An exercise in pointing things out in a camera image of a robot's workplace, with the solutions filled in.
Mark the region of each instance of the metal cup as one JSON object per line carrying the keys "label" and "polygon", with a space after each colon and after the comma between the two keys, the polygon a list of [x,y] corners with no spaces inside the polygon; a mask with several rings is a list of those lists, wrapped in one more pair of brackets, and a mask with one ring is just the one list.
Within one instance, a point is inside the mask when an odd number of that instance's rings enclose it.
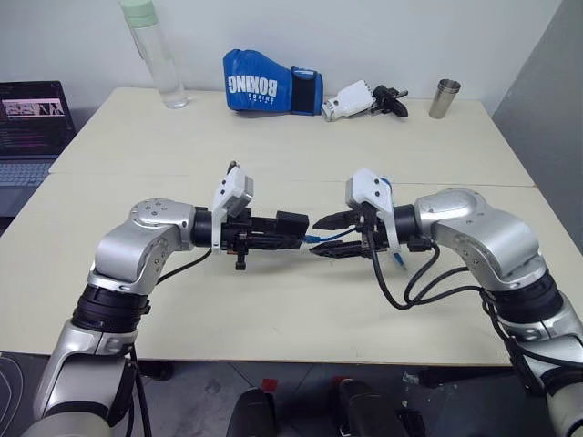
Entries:
{"label": "metal cup", "polygon": [[439,84],[437,84],[434,101],[429,109],[429,117],[443,118],[460,87],[459,82],[454,80],[440,80]]}

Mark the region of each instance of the floor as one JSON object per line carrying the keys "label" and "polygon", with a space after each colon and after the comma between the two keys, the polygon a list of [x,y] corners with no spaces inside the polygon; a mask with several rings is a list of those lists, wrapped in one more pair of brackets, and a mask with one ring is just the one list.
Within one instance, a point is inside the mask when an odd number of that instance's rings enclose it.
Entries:
{"label": "floor", "polygon": [[[0,421],[0,437],[20,435],[32,421],[35,386],[46,363],[44,357],[4,354],[17,361],[24,374],[20,408],[3,434],[6,418],[14,411],[19,376],[9,360],[0,370],[11,384],[13,400]],[[232,408],[249,387],[272,391],[280,419],[281,436],[338,435],[329,414],[331,393],[343,378],[372,385],[391,400],[396,410],[418,411],[430,437],[552,436],[544,400],[528,398],[513,375],[449,383],[435,389],[419,385],[426,368],[310,363],[179,362],[169,381],[146,379],[146,393],[155,436],[224,436]],[[0,412],[8,390],[0,379]],[[139,411],[135,436],[141,436]],[[114,435],[125,435],[126,419]]]}

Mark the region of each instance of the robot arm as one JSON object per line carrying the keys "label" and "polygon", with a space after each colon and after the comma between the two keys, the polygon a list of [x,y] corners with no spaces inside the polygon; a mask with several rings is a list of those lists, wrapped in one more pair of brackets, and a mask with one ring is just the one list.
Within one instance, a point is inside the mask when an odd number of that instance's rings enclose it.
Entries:
{"label": "robot arm", "polygon": [[[346,203],[352,211],[323,218],[314,227],[354,225],[364,236],[370,230],[377,250],[397,251],[396,241],[425,238],[455,251],[482,287],[493,322],[504,328],[510,360],[524,386],[547,397],[557,435],[583,435],[583,325],[557,289],[527,224],[461,188],[394,208],[390,185],[367,169],[347,183]],[[312,252],[371,256],[365,237],[323,243]]]}
{"label": "robot arm", "polygon": [[87,285],[67,320],[36,391],[36,422],[26,437],[111,435],[128,410],[136,365],[133,349],[148,295],[174,251],[195,246],[237,254],[249,249],[298,249],[308,217],[278,211],[259,218],[246,208],[252,179],[236,163],[217,188],[213,210],[163,198],[134,206],[98,244]]}

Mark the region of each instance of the table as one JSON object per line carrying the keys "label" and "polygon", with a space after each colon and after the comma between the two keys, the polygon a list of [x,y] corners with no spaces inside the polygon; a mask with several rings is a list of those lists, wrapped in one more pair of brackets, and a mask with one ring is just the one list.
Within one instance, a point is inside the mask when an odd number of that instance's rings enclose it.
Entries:
{"label": "table", "polygon": [[[95,247],[131,206],[168,197],[208,206],[220,175],[52,174],[0,238],[0,350],[50,353],[85,286]],[[312,222],[345,208],[343,182],[255,178],[254,214],[276,208]],[[447,188],[394,184],[400,204]],[[558,286],[579,314],[583,259],[536,188],[472,187],[496,208],[522,217],[537,232]],[[203,249],[175,253],[166,270]],[[408,270],[382,255],[389,287],[401,297],[427,254],[403,253]],[[247,271],[235,257],[211,257],[161,284],[139,326],[143,358],[172,360],[334,361],[419,364],[507,364],[507,356],[467,292],[434,305],[394,310],[367,259],[320,259],[306,249],[253,252]],[[458,266],[449,249],[427,275]],[[469,274],[447,285],[474,283]]]}
{"label": "table", "polygon": [[271,180],[344,182],[368,167],[397,183],[533,186],[480,102],[456,100],[441,120],[427,115],[429,100],[404,102],[408,118],[326,123],[242,116],[221,92],[196,92],[187,107],[168,110],[156,90],[119,88],[50,171],[214,181],[236,159]]}

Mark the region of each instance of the white bracket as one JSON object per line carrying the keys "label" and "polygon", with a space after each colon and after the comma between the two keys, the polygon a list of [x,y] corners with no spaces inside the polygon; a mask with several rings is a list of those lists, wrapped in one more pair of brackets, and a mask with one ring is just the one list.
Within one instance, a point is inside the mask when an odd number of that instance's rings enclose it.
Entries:
{"label": "white bracket", "polygon": [[399,238],[394,225],[393,192],[391,186],[368,168],[361,168],[346,182],[346,205],[359,208],[364,202],[376,208],[384,223],[389,251],[399,252]]}
{"label": "white bracket", "polygon": [[227,215],[237,217],[253,199],[253,179],[239,166],[233,167],[219,184],[212,200],[211,248],[220,253],[221,225]]}

